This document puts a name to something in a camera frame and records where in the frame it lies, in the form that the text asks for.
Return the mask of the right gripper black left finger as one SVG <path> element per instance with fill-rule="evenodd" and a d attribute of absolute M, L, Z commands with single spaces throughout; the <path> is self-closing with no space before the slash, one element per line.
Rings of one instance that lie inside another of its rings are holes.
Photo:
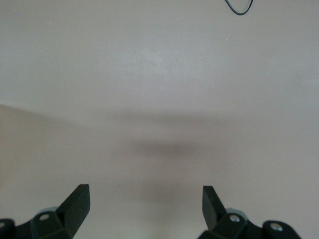
<path fill-rule="evenodd" d="M 90 211 L 90 188 L 80 184 L 58 207 L 43 209 L 29 221 L 16 225 L 0 220 L 2 239 L 72 239 Z"/>

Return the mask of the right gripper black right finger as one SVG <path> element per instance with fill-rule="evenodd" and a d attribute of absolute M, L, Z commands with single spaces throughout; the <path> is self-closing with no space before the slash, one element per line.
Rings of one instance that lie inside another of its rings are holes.
<path fill-rule="evenodd" d="M 253 224 L 240 210 L 226 209 L 212 186 L 203 186 L 202 213 L 207 225 L 200 239 L 299 239 L 298 233 L 280 221 Z"/>

